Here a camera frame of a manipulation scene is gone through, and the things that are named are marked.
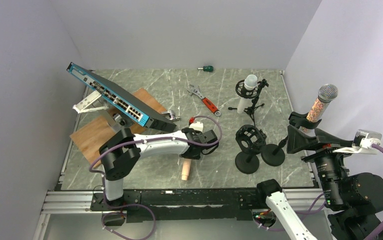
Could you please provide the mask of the black shock mount desk stand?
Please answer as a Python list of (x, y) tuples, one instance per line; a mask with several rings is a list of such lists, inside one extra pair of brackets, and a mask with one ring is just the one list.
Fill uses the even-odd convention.
[(240, 147), (240, 152), (235, 157), (235, 166), (243, 174), (255, 173), (260, 165), (258, 154), (266, 145), (266, 134), (254, 125), (245, 124), (235, 134), (235, 140)]

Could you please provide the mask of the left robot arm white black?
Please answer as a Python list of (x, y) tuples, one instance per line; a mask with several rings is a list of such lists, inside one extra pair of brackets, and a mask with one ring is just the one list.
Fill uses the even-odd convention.
[(166, 134), (133, 134), (122, 129), (99, 148), (99, 160), (104, 169), (103, 203), (110, 210), (122, 206), (124, 178), (139, 160), (173, 154), (181, 158), (199, 160), (204, 150), (218, 146), (213, 130), (202, 132), (190, 127)]

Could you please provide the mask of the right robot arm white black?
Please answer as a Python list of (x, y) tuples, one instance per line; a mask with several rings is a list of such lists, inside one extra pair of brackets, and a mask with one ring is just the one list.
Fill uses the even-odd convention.
[(327, 218), (332, 235), (338, 240), (383, 240), (383, 229), (375, 232), (381, 222), (377, 213), (383, 211), (383, 179), (363, 172), (349, 175), (344, 158), (353, 154), (375, 154), (372, 145), (381, 143), (382, 135), (360, 129), (353, 140), (344, 140), (319, 128), (314, 136), (289, 125), (287, 152), (312, 151), (303, 158), (314, 163), (320, 180)]

